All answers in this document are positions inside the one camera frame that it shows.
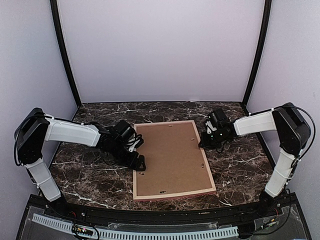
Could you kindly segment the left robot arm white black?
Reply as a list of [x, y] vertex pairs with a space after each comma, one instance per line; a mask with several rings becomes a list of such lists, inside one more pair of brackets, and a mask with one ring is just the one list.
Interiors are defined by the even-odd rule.
[[27, 169], [33, 183], [51, 203], [51, 210], [60, 218], [67, 218], [71, 208], [63, 201], [63, 194], [43, 160], [44, 142], [50, 141], [97, 148], [111, 154], [118, 165], [138, 172], [146, 170], [145, 157], [136, 151], [144, 143], [143, 137], [125, 120], [113, 126], [93, 121], [78, 123], [34, 108], [14, 132], [13, 157], [17, 166]]

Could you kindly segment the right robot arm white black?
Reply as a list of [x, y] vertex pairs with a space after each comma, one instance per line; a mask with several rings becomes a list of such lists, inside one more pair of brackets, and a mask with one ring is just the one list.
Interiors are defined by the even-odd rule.
[[227, 142], [251, 134], [273, 132], [278, 139], [279, 155], [255, 213], [266, 217], [275, 208], [275, 199], [293, 178], [298, 163], [310, 150], [316, 137], [316, 124], [303, 108], [288, 102], [274, 108], [250, 113], [230, 120], [219, 108], [204, 121], [205, 130], [200, 134], [198, 146], [221, 152]]

